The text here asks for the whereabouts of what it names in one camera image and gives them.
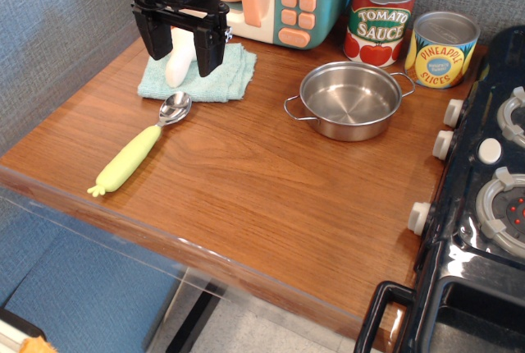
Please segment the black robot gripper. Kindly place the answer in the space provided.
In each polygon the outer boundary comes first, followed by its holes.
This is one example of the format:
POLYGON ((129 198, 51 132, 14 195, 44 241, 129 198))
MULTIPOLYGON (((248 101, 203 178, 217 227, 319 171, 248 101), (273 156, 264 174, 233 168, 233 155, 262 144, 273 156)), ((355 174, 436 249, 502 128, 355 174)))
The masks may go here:
POLYGON ((198 25, 194 31, 194 46, 201 77, 209 76, 223 63, 229 8, 220 0, 133 0, 132 12, 139 34, 149 56, 158 61, 172 50, 171 21, 177 25, 193 27, 185 10, 204 15, 201 21, 212 23, 198 25))

